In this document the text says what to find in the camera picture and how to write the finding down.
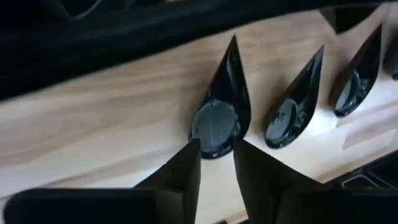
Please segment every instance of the black plastic piece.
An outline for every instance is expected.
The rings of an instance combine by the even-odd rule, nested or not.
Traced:
[[[32,189],[4,209],[7,224],[195,223],[200,143],[188,143],[133,189]]]
[[[320,9],[320,12],[335,30],[336,34],[341,34],[364,21],[378,7],[379,5],[344,6]]]
[[[398,35],[393,38],[387,48],[383,69],[393,80],[398,80]]]
[[[398,189],[398,151],[343,174],[325,185],[329,189]],[[361,179],[352,184],[352,180]]]
[[[323,47],[271,106],[264,118],[264,137],[272,149],[294,141],[307,127],[317,105]]]
[[[352,113],[371,91],[380,65],[381,25],[366,39],[331,89],[329,104],[337,117]]]
[[[200,139],[202,158],[219,158],[231,152],[235,139],[244,137],[250,120],[249,93],[234,35],[193,119],[188,138]]]
[[[327,6],[391,0],[173,1],[129,12],[90,15],[73,23],[52,21],[43,24],[52,15],[44,15],[43,9],[38,9],[40,12],[33,15],[38,16],[37,20],[28,20],[29,25],[25,29],[18,29],[27,22],[20,21],[26,17],[18,16],[19,13],[29,14],[37,6],[31,0],[24,1],[29,3],[24,7],[21,7],[20,1],[0,3],[1,25],[10,29],[1,32],[0,38],[0,52],[3,55],[0,60],[0,100],[155,54],[252,21]]]
[[[234,161],[250,224],[398,222],[396,190],[327,190],[245,140]]]

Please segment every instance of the black panel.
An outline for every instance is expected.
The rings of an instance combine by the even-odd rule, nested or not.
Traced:
[[[379,5],[348,6],[321,9],[323,17],[329,22],[336,34],[346,32],[368,18]]]
[[[6,204],[7,224],[195,223],[200,143],[192,141],[133,189],[33,189]]]

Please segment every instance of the wood grain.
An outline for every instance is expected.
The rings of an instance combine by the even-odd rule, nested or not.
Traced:
[[[246,140],[303,174],[328,181],[398,148],[397,83],[380,72],[351,115],[337,119],[328,95],[338,72],[383,20],[381,6],[336,36],[318,11],[255,22],[0,104],[0,208],[32,187],[132,187],[187,143],[188,130],[233,34],[238,36],[252,105]],[[325,44],[312,121],[288,147],[262,138],[265,113]],[[197,223],[246,217],[232,154],[202,162]]]

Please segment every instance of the light wooden surface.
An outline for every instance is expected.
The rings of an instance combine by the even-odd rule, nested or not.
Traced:
[[[0,208],[31,187],[132,187],[187,143],[194,113],[233,34],[252,105],[246,139],[303,174],[328,181],[398,148],[398,83],[382,72],[361,107],[337,119],[327,98],[337,72],[382,21],[385,4],[336,36],[318,11],[281,16],[0,104]],[[325,44],[318,107],[289,147],[266,147],[260,121]],[[246,213],[232,154],[202,161],[197,223],[236,222]]]

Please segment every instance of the black teardrop-shaped object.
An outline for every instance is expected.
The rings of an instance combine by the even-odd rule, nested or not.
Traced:
[[[398,35],[393,38],[387,48],[383,69],[393,80],[398,80]]]
[[[188,138],[200,139],[202,158],[215,159],[229,153],[233,141],[245,136],[250,120],[249,93],[234,35],[193,119]]]
[[[320,12],[336,34],[340,34],[368,18],[378,7],[379,5],[344,6],[320,9]]]
[[[317,105],[323,47],[285,90],[264,118],[266,144],[278,149],[294,141],[307,127]]]
[[[329,104],[337,117],[352,113],[371,91],[379,73],[380,48],[381,25],[366,39],[331,89]]]

